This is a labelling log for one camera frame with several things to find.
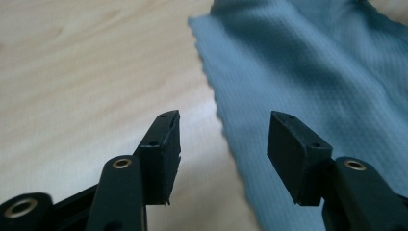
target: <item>wooden table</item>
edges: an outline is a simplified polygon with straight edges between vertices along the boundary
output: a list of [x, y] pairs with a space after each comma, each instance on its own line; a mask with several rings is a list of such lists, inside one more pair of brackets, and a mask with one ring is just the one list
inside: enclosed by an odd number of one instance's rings
[[182, 162], [171, 206], [148, 207], [149, 229], [259, 230], [187, 25], [211, 4], [1, 1], [0, 203], [94, 185], [178, 109]]

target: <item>black plastic part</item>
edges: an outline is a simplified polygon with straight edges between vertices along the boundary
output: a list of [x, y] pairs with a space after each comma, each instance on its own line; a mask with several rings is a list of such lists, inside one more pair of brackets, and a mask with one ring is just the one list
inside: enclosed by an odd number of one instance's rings
[[[144, 193], [147, 199], [144, 199], [143, 205], [156, 205], [169, 203], [169, 197], [173, 188], [175, 176], [180, 163], [180, 132], [179, 132], [180, 115], [178, 111], [170, 111], [159, 115], [153, 122], [142, 142], [134, 152], [134, 156], [139, 158], [142, 167], [142, 182]], [[98, 185], [90, 187], [82, 192], [72, 195], [71, 197], [57, 203], [51, 208], [52, 213], [41, 212], [44, 217], [37, 216], [35, 220], [29, 222], [20, 222], [20, 219], [14, 219], [12, 222], [0, 218], [0, 231], [3, 230], [59, 230], [59, 231], [78, 231], [85, 230], [87, 220], [89, 219], [89, 210], [95, 197]], [[10, 207], [12, 200], [3, 203], [0, 207]], [[51, 205], [42, 199], [40, 207]], [[111, 223], [107, 230], [117, 228], [117, 223]]]
[[180, 164], [180, 114], [157, 116], [134, 155], [140, 158], [144, 201], [148, 205], [168, 203]]
[[341, 157], [336, 160], [332, 177], [351, 230], [408, 230], [408, 210], [403, 200], [374, 167], [361, 160]]
[[294, 203], [318, 206], [333, 148], [293, 115], [272, 112], [268, 156]]
[[78, 231], [85, 229], [96, 188], [97, 185], [92, 186], [54, 205], [55, 230]]
[[118, 156], [105, 164], [86, 230], [146, 230], [137, 157]]
[[53, 227], [53, 220], [48, 219], [52, 210], [51, 197], [46, 193], [19, 195], [0, 206], [0, 230], [49, 230]]

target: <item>microfiber cloth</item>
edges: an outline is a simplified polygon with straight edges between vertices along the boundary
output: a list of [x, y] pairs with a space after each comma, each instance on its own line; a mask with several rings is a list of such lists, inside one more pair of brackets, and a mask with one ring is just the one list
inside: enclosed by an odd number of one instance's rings
[[321, 206], [294, 205], [267, 156], [270, 111], [408, 195], [407, 27], [351, 0], [216, 0], [189, 23], [264, 230], [324, 230]]

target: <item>wood grain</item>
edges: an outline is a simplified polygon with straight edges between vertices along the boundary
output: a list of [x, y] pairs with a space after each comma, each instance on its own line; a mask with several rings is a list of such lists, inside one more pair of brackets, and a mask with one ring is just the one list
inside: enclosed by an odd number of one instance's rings
[[[406, 22], [407, 7], [372, 2]], [[187, 25], [211, 4], [1, 1], [0, 203], [90, 187], [158, 114], [179, 109], [182, 163], [171, 206], [148, 207], [149, 229], [260, 230]]]

